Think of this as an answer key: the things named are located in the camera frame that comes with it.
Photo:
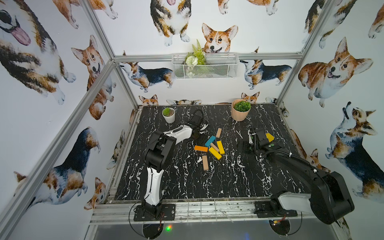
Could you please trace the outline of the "teal long block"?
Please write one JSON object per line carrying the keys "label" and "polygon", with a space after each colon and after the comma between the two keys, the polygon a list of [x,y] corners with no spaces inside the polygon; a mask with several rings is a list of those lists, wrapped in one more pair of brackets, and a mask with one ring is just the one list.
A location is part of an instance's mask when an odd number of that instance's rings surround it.
{"label": "teal long block", "polygon": [[216,140],[216,137],[215,136],[210,136],[209,139],[205,142],[205,146],[207,148],[210,147],[210,145]]}

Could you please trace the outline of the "orange block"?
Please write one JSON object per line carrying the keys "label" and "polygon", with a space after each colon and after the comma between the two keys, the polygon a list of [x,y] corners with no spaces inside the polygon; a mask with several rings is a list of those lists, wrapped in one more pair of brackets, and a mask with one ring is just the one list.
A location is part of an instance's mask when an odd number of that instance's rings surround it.
{"label": "orange block", "polygon": [[195,146],[194,150],[198,151],[198,152],[205,152],[206,153],[206,152],[208,152],[209,149],[208,149],[208,147]]}

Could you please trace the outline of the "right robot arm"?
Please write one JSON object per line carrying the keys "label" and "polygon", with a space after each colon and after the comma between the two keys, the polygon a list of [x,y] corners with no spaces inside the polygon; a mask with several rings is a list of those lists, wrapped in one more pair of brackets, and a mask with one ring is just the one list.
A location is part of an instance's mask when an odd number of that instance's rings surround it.
{"label": "right robot arm", "polygon": [[312,166],[308,161],[271,141],[264,131],[250,129],[249,139],[239,141],[237,147],[242,153],[287,168],[310,190],[307,194],[281,191],[272,195],[264,206],[255,205],[255,213],[258,216],[286,218],[290,212],[305,212],[330,225],[355,210],[342,175],[337,172],[328,173]]}

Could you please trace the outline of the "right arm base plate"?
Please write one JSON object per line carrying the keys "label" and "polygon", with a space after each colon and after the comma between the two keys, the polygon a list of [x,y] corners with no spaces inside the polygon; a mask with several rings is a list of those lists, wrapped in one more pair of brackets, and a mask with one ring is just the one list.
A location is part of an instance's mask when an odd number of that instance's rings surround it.
{"label": "right arm base plate", "polygon": [[254,202],[254,214],[258,218],[278,218],[297,217],[297,211],[285,210],[276,201],[256,201]]}

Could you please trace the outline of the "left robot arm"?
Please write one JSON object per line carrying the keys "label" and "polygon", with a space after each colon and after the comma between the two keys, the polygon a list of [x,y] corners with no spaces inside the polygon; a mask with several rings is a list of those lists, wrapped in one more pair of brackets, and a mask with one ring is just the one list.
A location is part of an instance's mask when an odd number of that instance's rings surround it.
{"label": "left robot arm", "polygon": [[147,167],[147,190],[143,200],[144,207],[156,212],[162,204],[162,177],[168,167],[177,144],[188,140],[200,138],[204,128],[204,113],[196,109],[190,120],[179,127],[167,131],[155,131],[148,146],[145,148],[142,158]]}

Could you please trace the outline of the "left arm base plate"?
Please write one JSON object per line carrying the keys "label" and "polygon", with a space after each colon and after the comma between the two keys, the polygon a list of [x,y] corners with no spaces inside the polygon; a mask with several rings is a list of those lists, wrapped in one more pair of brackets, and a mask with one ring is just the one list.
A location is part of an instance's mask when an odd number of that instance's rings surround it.
{"label": "left arm base plate", "polygon": [[176,205],[159,204],[154,207],[144,203],[144,205],[137,206],[134,212],[135,222],[173,221],[175,219]]}

